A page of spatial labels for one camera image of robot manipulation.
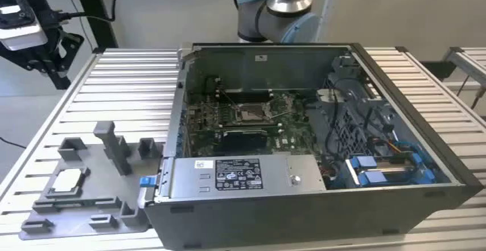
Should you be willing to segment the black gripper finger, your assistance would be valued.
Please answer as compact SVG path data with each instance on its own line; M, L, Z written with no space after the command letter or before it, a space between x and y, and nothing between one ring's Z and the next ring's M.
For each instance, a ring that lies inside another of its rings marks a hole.
M78 49L84 43L84 37L74 33L61 32L60 46L64 49L64 56L61 57L60 68L62 72L69 70L70 64L74 60Z
M70 66L70 54L61 57L57 50L48 52L45 49L33 48L18 51L1 49L1 57L26 71L37 70L49 78L56 89L69 88L70 80L66 73Z

